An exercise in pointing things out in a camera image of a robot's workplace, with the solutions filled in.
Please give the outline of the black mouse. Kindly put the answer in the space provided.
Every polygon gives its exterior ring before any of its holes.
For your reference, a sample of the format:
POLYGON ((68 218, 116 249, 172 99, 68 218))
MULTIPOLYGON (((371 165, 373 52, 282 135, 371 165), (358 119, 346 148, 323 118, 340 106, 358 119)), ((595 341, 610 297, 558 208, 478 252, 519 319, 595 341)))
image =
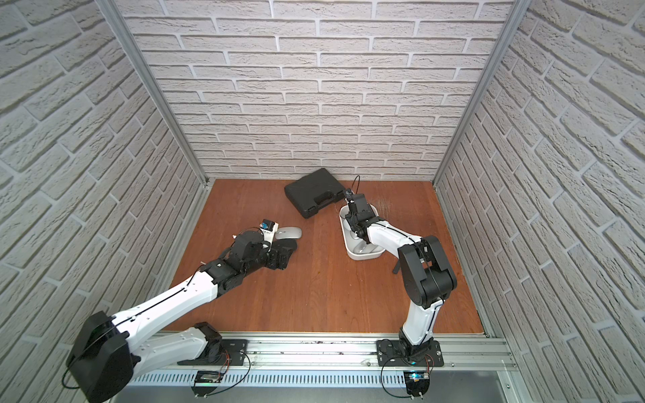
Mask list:
POLYGON ((275 248, 284 254, 292 254, 297 250, 297 240, 281 239, 275 242, 275 248))

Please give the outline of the silver mouse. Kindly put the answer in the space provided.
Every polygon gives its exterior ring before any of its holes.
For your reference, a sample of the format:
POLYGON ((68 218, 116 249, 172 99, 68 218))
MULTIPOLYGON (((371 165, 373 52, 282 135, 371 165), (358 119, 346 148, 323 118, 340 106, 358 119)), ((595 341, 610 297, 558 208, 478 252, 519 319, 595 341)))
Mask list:
POLYGON ((274 239, 283 240, 283 239, 295 239, 298 240, 302 238, 302 230, 298 227, 280 227, 275 233, 274 239))

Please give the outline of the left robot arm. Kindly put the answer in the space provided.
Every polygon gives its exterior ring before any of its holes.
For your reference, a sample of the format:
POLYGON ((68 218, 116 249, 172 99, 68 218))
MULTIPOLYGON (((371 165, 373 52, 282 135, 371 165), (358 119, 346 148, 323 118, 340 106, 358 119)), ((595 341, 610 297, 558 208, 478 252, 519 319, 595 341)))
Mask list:
POLYGON ((67 374, 87 401, 105 402, 143 374, 180 361, 216 358, 221 337, 206 322, 166 337, 156 334, 257 270, 284 270, 296 250, 297 240, 284 236, 275 223, 238 234, 216 260, 170 290, 113 315, 100 311, 88 317, 67 357, 67 374))

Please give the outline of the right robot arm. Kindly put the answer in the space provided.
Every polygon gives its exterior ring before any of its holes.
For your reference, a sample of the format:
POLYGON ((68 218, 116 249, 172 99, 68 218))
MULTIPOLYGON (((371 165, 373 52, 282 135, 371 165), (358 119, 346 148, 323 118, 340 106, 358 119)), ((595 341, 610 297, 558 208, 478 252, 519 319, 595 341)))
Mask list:
POLYGON ((434 236, 422 238, 394 227, 375 213, 363 194, 347 189, 344 196, 348 211, 342 225, 355 241, 352 253, 365 255, 382 248, 398 258, 396 271, 402 275, 411 303, 395 354, 411 359, 427 352, 440 309, 457 287, 443 246, 434 236))

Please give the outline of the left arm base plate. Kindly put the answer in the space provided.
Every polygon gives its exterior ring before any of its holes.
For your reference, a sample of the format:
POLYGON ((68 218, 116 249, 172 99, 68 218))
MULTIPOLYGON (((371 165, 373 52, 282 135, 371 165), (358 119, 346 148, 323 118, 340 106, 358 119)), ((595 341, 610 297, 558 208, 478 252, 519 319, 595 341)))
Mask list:
POLYGON ((223 339, 217 343, 209 343, 196 359, 178 361, 177 364, 183 366, 243 366, 248 342, 247 339, 223 339))

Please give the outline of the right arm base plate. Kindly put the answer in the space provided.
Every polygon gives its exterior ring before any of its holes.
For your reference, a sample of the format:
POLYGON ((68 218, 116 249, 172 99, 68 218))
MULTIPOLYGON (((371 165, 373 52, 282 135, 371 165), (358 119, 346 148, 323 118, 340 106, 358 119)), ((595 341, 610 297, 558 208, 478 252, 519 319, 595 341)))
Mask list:
POLYGON ((376 357, 381 367, 443 367, 443 353, 438 340, 411 346, 401 340, 376 341, 376 357))

